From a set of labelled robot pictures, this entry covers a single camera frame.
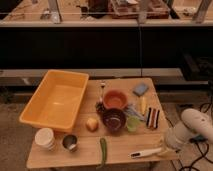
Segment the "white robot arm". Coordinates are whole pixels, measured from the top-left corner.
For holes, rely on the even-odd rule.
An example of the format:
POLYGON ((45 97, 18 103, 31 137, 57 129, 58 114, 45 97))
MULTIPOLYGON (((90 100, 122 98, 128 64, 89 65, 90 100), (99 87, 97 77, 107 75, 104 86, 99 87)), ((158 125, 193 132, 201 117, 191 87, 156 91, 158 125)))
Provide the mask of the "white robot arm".
POLYGON ((207 114, 188 108, 182 112, 181 120, 165 132, 164 141, 169 148, 180 150, 197 135, 213 143, 213 123, 207 114))

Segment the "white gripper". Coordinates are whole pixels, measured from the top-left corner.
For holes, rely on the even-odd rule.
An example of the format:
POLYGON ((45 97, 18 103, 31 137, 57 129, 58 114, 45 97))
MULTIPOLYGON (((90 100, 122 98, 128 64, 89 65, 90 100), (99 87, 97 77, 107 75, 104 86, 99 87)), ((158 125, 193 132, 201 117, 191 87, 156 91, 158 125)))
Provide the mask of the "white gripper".
POLYGON ((178 122, 174 127, 170 127, 164 134, 165 144, 174 150, 180 150, 194 133, 182 122, 178 122))

